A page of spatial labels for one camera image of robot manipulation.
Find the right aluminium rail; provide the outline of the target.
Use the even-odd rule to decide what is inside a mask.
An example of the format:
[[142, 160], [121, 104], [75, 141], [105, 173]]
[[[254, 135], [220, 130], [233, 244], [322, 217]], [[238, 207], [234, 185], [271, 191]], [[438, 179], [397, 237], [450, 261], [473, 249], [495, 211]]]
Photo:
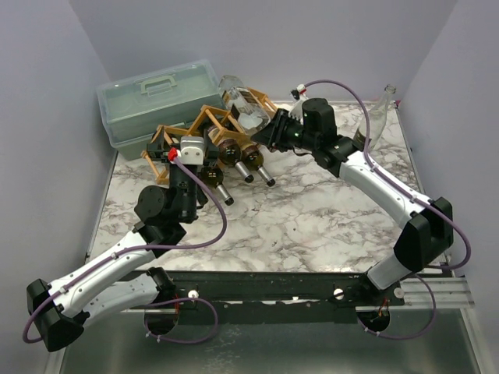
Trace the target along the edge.
[[475, 307], [467, 280], [464, 277], [406, 279], [394, 290], [394, 296], [405, 308], [472, 309]]

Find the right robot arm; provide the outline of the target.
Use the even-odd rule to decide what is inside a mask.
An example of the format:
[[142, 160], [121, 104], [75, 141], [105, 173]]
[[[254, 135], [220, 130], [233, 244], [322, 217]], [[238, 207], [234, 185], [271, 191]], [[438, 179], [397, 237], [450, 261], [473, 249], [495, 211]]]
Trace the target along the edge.
[[452, 206], [444, 198], [432, 200], [367, 162], [353, 139], [338, 134], [334, 109], [325, 99], [308, 99], [300, 108], [299, 117], [278, 109], [251, 139], [279, 152], [308, 150], [320, 167], [364, 192], [401, 228], [392, 254], [369, 268], [358, 288], [364, 303], [376, 305], [387, 296], [387, 288], [420, 272], [453, 244], [448, 222]]

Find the wine bottle in rack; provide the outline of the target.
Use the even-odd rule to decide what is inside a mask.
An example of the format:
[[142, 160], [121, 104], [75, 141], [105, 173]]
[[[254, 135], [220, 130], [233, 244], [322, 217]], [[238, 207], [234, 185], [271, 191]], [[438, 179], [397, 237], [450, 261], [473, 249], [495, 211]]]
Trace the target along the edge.
[[217, 143], [217, 136], [220, 132], [220, 129], [216, 126], [216, 125], [211, 125], [207, 128], [207, 136], [209, 137], [209, 139], [211, 140], [211, 142], [213, 144], [216, 144]]

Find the green plastic toolbox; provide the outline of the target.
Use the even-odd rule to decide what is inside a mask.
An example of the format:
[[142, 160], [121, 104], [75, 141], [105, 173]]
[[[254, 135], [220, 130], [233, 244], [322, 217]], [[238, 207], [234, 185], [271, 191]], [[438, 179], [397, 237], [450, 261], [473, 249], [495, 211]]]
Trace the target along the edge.
[[159, 125], [186, 128], [202, 106], [223, 108], [218, 84], [211, 63], [199, 60], [99, 86], [111, 146], [128, 161], [139, 158]]

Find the clear glass bottle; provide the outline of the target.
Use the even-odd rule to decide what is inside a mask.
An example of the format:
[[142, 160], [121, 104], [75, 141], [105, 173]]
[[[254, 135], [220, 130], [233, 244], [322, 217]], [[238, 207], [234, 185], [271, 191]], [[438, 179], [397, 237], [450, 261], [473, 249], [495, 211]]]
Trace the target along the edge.
[[[396, 93], [396, 87], [388, 84], [383, 94], [374, 106], [367, 112], [370, 121], [369, 150], [373, 150], [381, 138], [382, 132], [387, 124], [388, 108], [391, 99]], [[358, 127], [353, 139], [364, 146], [366, 142], [366, 117], [363, 115], [359, 120]]]

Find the clear square liquor bottle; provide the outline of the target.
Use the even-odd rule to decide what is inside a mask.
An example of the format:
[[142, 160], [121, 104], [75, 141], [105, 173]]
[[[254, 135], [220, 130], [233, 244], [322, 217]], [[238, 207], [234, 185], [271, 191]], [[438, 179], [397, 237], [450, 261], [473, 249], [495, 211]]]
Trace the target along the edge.
[[239, 77], [224, 75], [218, 87], [225, 106], [248, 136], [266, 128], [274, 117]]

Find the wooden wine rack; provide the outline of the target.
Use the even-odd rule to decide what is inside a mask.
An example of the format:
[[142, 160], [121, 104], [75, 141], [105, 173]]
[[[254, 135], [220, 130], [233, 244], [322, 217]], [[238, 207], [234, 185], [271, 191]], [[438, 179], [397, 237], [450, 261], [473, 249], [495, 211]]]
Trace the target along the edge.
[[[207, 136], [207, 128], [211, 125], [216, 125], [220, 132], [216, 138], [217, 143], [214, 144], [218, 148], [218, 144], [225, 139], [234, 139], [240, 149], [241, 145], [246, 142], [254, 143], [250, 140], [250, 136], [245, 134], [239, 123], [232, 117], [232, 114], [228, 110], [204, 105], [201, 108], [200, 114], [196, 117], [194, 123], [187, 129], [182, 129], [180, 127], [175, 127], [173, 125], [159, 125], [155, 134], [176, 134], [176, 135], [189, 135], [189, 136], [203, 136], [207, 140], [210, 140]], [[146, 160], [146, 150], [141, 154], [141, 157]], [[218, 149], [218, 162], [212, 167], [229, 167], [224, 165], [219, 160], [219, 149]]]

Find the green wine bottle black neck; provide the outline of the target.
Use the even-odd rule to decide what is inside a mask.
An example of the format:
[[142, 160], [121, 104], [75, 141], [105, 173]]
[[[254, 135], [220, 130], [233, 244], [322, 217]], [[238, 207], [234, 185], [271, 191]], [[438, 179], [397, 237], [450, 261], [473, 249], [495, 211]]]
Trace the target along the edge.
[[219, 160], [226, 166], [237, 170], [244, 182], [251, 183], [254, 180], [250, 170], [242, 161], [242, 151], [234, 139], [225, 139], [218, 144]]

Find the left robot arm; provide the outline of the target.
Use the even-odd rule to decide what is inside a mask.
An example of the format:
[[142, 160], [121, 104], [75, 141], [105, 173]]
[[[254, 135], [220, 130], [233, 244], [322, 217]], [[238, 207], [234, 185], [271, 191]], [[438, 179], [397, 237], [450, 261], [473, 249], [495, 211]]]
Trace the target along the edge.
[[197, 218], [202, 189], [197, 177], [203, 166], [205, 140], [183, 136], [166, 154], [169, 186], [145, 187], [137, 200], [140, 219], [118, 243], [77, 270], [27, 286], [28, 326], [50, 352], [69, 346], [96, 320], [125, 309], [153, 305], [180, 305], [173, 280], [159, 267], [129, 279], [136, 268], [179, 246], [184, 224]]

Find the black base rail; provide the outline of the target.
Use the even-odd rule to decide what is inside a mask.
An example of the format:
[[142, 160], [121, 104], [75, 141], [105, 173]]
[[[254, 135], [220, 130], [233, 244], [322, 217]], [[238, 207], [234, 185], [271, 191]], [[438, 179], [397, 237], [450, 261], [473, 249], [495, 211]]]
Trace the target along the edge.
[[164, 302], [179, 299], [179, 322], [187, 325], [355, 323], [356, 309], [404, 305], [395, 283], [384, 291], [362, 273], [214, 272], [150, 268]]

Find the green wine bottle silver neck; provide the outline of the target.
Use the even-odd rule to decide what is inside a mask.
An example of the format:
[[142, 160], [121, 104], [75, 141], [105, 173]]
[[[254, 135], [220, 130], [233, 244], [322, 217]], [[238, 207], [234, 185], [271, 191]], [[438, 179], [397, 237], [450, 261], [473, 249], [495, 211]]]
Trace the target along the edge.
[[274, 186], [275, 180], [264, 167], [264, 156], [258, 147], [254, 143], [246, 142], [241, 145], [241, 151], [242, 162], [246, 167], [251, 171], [256, 171], [268, 187]]

